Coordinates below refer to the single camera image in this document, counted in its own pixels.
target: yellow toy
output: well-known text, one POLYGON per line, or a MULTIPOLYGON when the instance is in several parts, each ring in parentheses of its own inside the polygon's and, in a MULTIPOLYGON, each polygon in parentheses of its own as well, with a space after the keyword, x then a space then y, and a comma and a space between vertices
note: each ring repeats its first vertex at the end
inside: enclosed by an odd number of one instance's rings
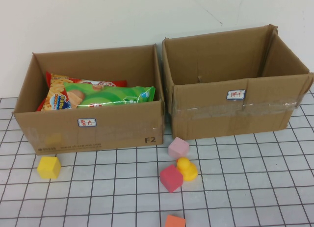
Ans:
POLYGON ((57 179, 61 164, 57 157, 42 157, 37 171, 42 179, 57 179))
POLYGON ((177 169, 183 175, 183 180, 192 181, 198 175, 197 167, 186 157, 179 158, 177 161, 177 169))

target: cardboard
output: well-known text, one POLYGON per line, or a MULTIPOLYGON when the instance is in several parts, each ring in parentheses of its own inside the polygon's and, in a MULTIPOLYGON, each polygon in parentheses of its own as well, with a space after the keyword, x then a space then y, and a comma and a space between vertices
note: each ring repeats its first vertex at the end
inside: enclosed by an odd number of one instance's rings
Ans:
POLYGON ((38 155, 162 144, 164 99, 156 46, 33 54, 14 116, 38 155), (156 87, 153 102, 35 112, 46 71, 89 80, 156 87), (80 127, 80 120, 93 125, 80 127))
POLYGON ((185 140, 285 129, 313 83, 273 25, 166 38, 162 59, 172 135, 185 140))

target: yellow rubber duck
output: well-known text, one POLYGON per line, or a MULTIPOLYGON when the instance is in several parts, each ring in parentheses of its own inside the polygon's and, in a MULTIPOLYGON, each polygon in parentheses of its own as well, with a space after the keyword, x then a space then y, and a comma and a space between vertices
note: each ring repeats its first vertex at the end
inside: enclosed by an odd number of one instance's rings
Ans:
POLYGON ((192 181, 198 175, 197 167, 186 157, 179 158, 177 161, 177 169, 183 175, 183 180, 192 181))

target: yellow foam cube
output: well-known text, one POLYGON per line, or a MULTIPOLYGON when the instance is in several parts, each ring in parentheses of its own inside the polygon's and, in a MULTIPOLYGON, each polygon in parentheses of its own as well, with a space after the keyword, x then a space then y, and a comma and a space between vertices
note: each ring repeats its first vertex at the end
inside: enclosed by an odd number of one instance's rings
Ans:
POLYGON ((42 157, 37 171, 42 179, 57 179, 61 164, 57 157, 42 157))

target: snack package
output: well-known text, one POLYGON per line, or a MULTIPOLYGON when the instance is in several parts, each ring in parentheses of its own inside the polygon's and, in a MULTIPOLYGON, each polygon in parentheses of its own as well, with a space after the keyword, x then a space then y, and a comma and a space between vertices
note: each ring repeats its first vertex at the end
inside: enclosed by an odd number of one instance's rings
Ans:
POLYGON ((90 84, 64 83, 71 108, 101 107, 154 100, 155 87, 109 87, 95 88, 90 84))
POLYGON ((94 88, 101 89, 104 86, 127 86, 127 81, 90 81, 78 78, 71 78, 46 72, 47 83, 50 86, 47 97, 38 107, 37 111, 50 111, 71 108, 66 95, 63 83, 88 83, 94 88))

